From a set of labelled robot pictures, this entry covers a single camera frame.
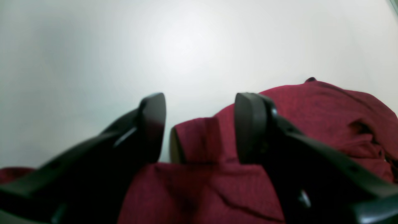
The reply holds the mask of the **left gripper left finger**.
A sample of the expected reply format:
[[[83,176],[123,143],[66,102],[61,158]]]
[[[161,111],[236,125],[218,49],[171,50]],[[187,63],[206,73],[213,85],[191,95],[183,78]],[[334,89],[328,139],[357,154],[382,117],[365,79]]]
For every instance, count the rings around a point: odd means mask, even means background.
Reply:
[[[158,161],[163,93],[18,180],[1,185],[2,224],[115,224],[129,185]]]

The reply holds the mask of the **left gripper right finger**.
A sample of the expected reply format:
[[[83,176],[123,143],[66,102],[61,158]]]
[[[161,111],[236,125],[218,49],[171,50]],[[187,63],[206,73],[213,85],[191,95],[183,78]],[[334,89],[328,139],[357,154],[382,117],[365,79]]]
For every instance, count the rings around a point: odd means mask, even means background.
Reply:
[[[396,224],[397,186],[307,137],[267,96],[238,93],[238,159],[262,166],[287,224]]]

